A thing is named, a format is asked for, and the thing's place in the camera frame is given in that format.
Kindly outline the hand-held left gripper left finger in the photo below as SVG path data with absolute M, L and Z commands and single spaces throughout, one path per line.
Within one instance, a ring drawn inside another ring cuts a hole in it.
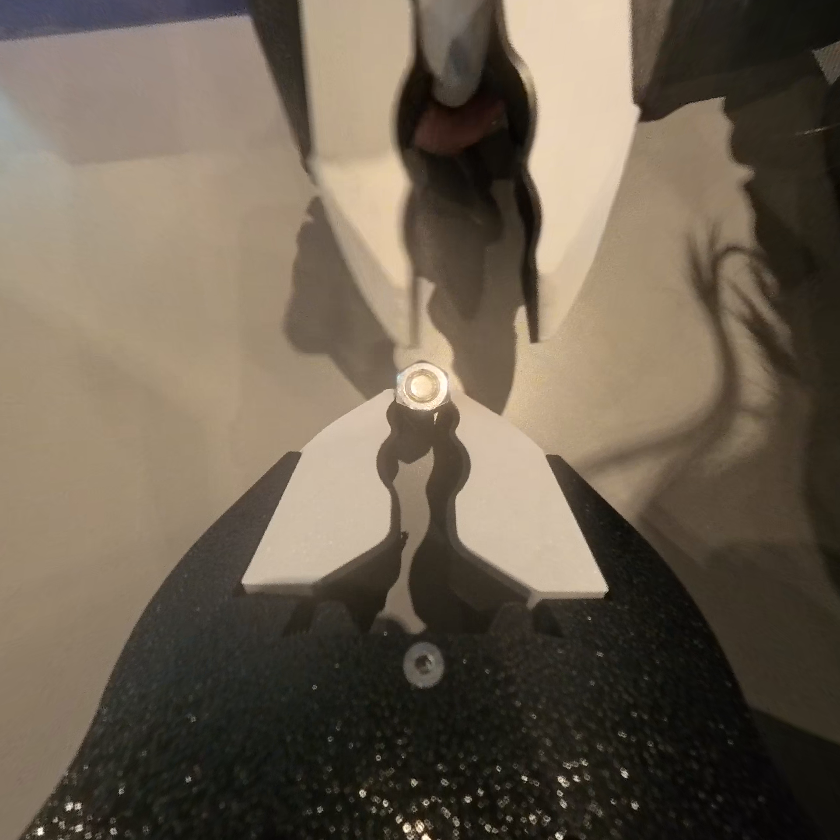
M 249 595 L 313 596 L 352 587 L 382 600 L 401 568 L 400 519 L 381 450 L 393 394 L 382 392 L 316 434 L 241 579 Z

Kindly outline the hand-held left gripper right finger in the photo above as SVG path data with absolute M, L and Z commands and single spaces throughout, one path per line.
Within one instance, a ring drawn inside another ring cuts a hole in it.
M 602 599 L 606 579 L 541 447 L 473 398 L 450 399 L 457 551 L 525 601 Z

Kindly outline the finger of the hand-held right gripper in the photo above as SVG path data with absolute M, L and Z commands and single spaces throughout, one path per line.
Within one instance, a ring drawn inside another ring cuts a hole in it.
M 501 2 L 527 99 L 522 285 L 531 342 L 557 333 L 600 248 L 639 117 L 627 1 Z
M 404 1 L 300 2 L 308 165 L 355 286 L 398 347 L 415 343 L 412 191 L 397 116 L 415 59 Z

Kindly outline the silver hex nut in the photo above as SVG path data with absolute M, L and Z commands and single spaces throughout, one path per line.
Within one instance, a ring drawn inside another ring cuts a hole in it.
M 439 394 L 437 395 L 437 399 L 433 402 L 426 404 L 412 404 L 406 399 L 406 394 L 404 392 L 405 380 L 407 376 L 411 373 L 422 370 L 430 371 L 436 375 L 439 383 Z M 435 364 L 425 360 L 416 362 L 414 364 L 410 364 L 405 369 L 400 371 L 400 373 L 396 377 L 394 388 L 394 401 L 395 404 L 399 405 L 401 408 L 407 410 L 410 413 L 418 415 L 433 415 L 437 411 L 444 408 L 447 404 L 450 404 L 451 395 L 448 375 L 445 371 L 443 371 Z

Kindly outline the dark blue panel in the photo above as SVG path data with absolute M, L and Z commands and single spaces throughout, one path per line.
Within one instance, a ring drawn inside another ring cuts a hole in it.
M 247 14 L 246 1 L 2 1 L 1 40 Z

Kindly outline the person's right hand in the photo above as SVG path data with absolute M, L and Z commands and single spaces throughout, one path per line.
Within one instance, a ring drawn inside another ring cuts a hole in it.
M 495 97 L 475 96 L 450 108 L 432 99 L 417 121 L 412 144 L 427 154 L 457 155 L 507 126 L 507 108 Z

